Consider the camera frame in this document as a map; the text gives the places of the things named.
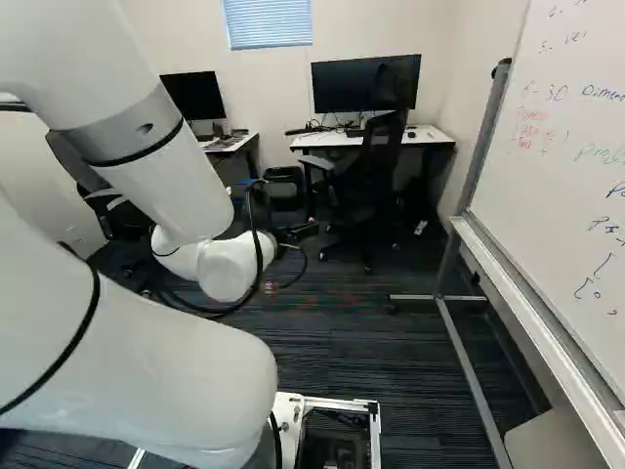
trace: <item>desk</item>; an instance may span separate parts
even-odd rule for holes
[[[216,140],[218,139],[215,138],[212,140],[199,141],[202,149],[204,150],[204,154],[220,158],[230,158],[242,153],[245,156],[245,162],[247,163],[247,170],[250,173],[250,178],[257,179],[259,177],[258,166],[254,159],[254,152],[258,149],[258,132],[250,132],[243,140],[232,144],[226,149],[211,149],[210,147],[206,147]]]
[[[418,125],[415,129],[406,129],[403,133],[401,146],[403,148],[453,148],[456,143],[453,139],[443,134],[434,125]],[[413,139],[408,137],[408,132],[414,132]],[[330,131],[298,136],[290,148],[291,151],[301,150],[304,154],[311,149],[348,149],[362,145],[362,137],[349,138],[344,132]]]
[[[449,136],[442,133],[434,125],[411,126],[414,129],[406,129],[401,139],[403,149],[424,149],[422,188],[423,196],[428,199],[430,193],[430,176],[432,158],[440,149],[453,149],[456,142]],[[408,133],[414,132],[415,137],[409,138]],[[311,150],[331,151],[333,149],[357,149],[362,145],[362,137],[349,138],[344,132],[317,132],[299,135],[291,144],[291,151],[301,151],[309,154]],[[309,165],[304,166],[304,177],[306,181],[307,208],[306,217],[314,217],[315,200],[313,196],[313,175]]]

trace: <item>whiteboard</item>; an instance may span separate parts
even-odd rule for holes
[[[625,403],[625,3],[534,0],[470,211]]]

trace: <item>white robotic arm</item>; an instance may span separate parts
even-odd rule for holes
[[[0,89],[15,94],[158,223],[177,274],[233,301],[255,278],[250,234],[113,0],[5,0]],[[0,197],[0,426],[123,440],[198,468],[238,468],[276,390],[269,348],[99,276]],[[274,254],[259,236],[265,267]]]

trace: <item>white metal stand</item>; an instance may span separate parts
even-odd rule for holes
[[[458,207],[456,209],[456,215],[461,215],[466,211],[469,203],[471,202],[471,198],[473,197],[473,194],[476,190],[476,186],[478,185],[479,174],[483,167],[483,163],[488,151],[488,146],[490,144],[490,139],[494,131],[495,120],[499,111],[499,107],[501,105],[501,100],[506,87],[509,70],[510,66],[507,64],[500,64],[497,68],[497,73],[495,74],[495,80],[490,91],[488,104],[486,105],[484,119],[479,130],[478,141],[474,150],[473,159],[471,162],[471,166],[469,167],[469,173],[467,175],[467,179],[465,181],[465,185],[462,189],[460,200],[458,202]],[[449,334],[449,337],[455,349],[458,361],[462,366],[465,378],[467,379],[467,383],[469,384],[469,388],[471,389],[471,393],[473,395],[476,406],[478,407],[479,416],[481,417],[484,431],[490,442],[497,463],[502,469],[512,469],[510,458],[508,457],[508,453],[506,452],[503,440],[501,438],[501,435],[499,434],[497,425],[495,424],[492,412],[490,411],[490,407],[488,406],[488,402],[486,401],[483,390],[479,384],[476,372],[471,365],[471,360],[467,355],[467,351],[465,350],[462,339],[458,334],[458,330],[456,329],[451,314],[449,314],[449,310],[447,309],[446,304],[446,302],[456,301],[482,303],[487,302],[488,300],[483,296],[443,294],[444,281],[448,277],[449,273],[456,266],[456,260],[460,253],[460,244],[460,236],[455,232],[455,230],[452,229],[451,233],[449,234],[449,239],[445,247],[445,252],[443,254],[440,267],[438,269],[437,284],[433,295],[390,295],[389,299],[392,302],[434,301],[436,303],[438,311],[440,312],[440,316],[442,317],[442,320],[444,321],[445,327],[447,329],[447,333]]]

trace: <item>black monitor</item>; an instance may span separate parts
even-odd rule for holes
[[[419,54],[313,63],[314,111],[414,109],[420,69]]]
[[[186,120],[226,118],[214,71],[173,73],[160,79]]]

